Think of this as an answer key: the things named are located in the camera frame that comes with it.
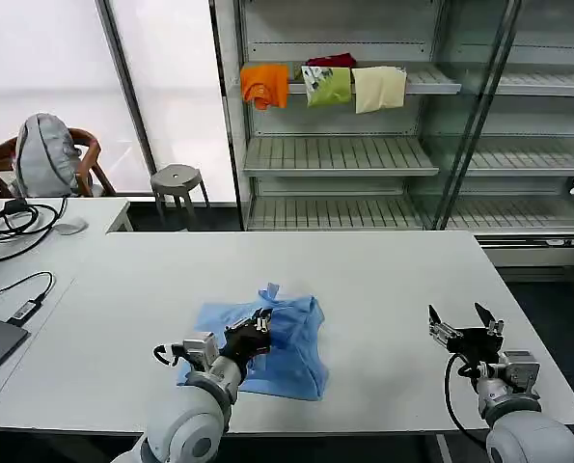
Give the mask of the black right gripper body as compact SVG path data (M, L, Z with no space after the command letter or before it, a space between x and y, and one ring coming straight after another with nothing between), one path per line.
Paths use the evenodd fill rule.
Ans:
M486 328L461 328L458 336L448 339L447 349L462 355L468 363L498 363L504 338Z

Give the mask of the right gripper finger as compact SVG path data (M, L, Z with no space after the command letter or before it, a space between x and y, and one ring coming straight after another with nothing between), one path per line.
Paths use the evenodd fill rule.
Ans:
M495 316L480 303L475 303L475 309L483 326L487 329L488 335L492 337L500 337L504 330L504 322L502 320L497 320Z
M442 321L432 305L428 306L428 330L430 336L440 345L447 345L450 340L458 340L463 337L461 332Z

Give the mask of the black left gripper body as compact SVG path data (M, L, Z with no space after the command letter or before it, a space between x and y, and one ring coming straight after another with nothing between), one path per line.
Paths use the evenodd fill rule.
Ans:
M239 331L232 331L231 327L227 327L224 336L226 343L220 348L220 355L232 361L250 361L270 350L270 331L264 334L252 326Z

